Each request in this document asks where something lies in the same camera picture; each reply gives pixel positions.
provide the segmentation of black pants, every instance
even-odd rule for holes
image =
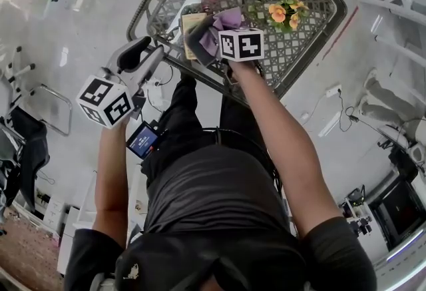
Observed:
[[[158,132],[162,133],[165,130],[168,132],[158,149],[142,163],[142,171],[148,178],[147,185],[178,158],[216,143],[216,134],[204,132],[195,114],[198,104],[195,86],[194,78],[182,75],[174,90],[170,107],[158,122]],[[236,131],[242,135],[225,135],[224,142],[229,144],[225,143],[226,146],[249,152],[261,162],[264,160],[262,155],[266,152],[266,146],[249,108],[223,96],[220,128]],[[247,143],[247,139],[257,145]]]

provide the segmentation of wicker table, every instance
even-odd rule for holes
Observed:
[[[142,15],[146,14],[148,34],[156,44],[169,48],[164,60],[181,71],[196,77],[217,91],[229,95],[222,82],[220,64],[208,68],[215,73],[206,74],[191,65],[184,55],[182,35],[178,20],[185,1],[189,0],[142,0],[127,30],[128,40],[137,38],[135,30]],[[265,59],[261,61],[266,80],[280,98],[303,73],[313,58],[325,45],[346,15],[343,0],[302,0],[310,8],[310,16],[297,31],[281,33],[268,25],[268,5],[278,0],[195,0],[200,11],[218,13],[240,7],[245,26],[257,27],[265,33]]]

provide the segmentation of display screen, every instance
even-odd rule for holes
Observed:
[[[157,135],[154,134],[148,127],[144,127],[128,147],[140,158],[144,158],[148,154],[149,148],[156,139]]]

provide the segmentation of hand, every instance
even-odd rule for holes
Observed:
[[[233,71],[232,76],[239,82],[242,82],[247,75],[257,75],[258,72],[256,70],[256,66],[252,61],[243,61],[241,63],[237,63],[235,61],[229,61],[229,65]]]

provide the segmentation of gray pants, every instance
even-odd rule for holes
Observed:
[[[390,90],[381,87],[379,81],[375,81],[370,86],[367,86],[368,92],[379,99],[386,107],[379,105],[371,105],[365,103],[361,106],[363,115],[372,119],[390,123],[397,127],[404,125],[404,122],[410,121],[411,119],[421,118],[422,114],[415,109],[413,105],[397,97],[395,93]],[[411,121],[406,123],[404,126],[407,131],[407,135],[411,138],[415,138],[415,131],[420,123],[418,121]]]

